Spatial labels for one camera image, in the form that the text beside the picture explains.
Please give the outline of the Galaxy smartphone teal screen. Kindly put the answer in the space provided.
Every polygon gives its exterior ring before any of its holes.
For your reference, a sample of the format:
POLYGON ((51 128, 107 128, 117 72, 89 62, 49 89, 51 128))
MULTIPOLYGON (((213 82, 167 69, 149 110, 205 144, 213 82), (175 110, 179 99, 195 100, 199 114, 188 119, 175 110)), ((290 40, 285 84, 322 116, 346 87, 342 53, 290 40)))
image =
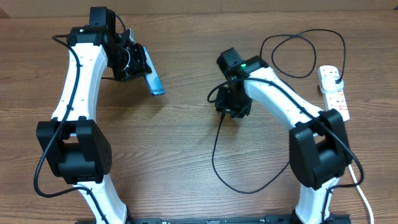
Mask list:
POLYGON ((165 94, 164 87, 160 81, 160 78, 157 74, 154 64, 152 63, 151 57, 145 47, 144 47, 144 53, 146 55, 146 64, 151 69, 150 73, 144 75, 144 79, 147 83, 150 93, 152 96, 164 95, 165 94))

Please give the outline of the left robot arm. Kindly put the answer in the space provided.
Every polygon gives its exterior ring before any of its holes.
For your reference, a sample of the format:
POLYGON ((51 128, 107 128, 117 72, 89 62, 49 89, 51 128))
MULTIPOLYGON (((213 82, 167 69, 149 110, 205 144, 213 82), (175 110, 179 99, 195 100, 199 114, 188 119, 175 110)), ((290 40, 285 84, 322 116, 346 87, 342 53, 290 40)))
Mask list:
POLYGON ((92 7, 87 25, 54 37, 68 49, 68 72, 51 120, 39 122, 36 129, 43 150, 40 163, 63 178, 70 192, 82 194, 95 223, 132 223, 110 177, 110 143, 96 123, 104 70, 110 68, 117 82, 143 78, 153 96, 165 92, 147 49, 134 40, 132 30, 117 33, 120 20, 107 7, 92 7))

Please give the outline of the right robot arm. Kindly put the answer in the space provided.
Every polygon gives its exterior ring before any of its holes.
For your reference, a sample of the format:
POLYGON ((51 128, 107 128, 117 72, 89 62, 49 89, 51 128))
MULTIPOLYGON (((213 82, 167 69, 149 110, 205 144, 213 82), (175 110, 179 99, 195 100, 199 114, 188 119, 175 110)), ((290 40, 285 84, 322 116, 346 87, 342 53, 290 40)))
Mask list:
POLYGON ((268 214, 264 221, 351 223, 349 215, 329 211, 333 189, 353 159, 340 113, 323 111, 298 96, 258 56, 243 60, 230 48, 216 62, 226 78, 214 89, 217 111, 243 118, 256 100, 289 132, 289 165, 300 182, 298 204, 292 213, 268 214))

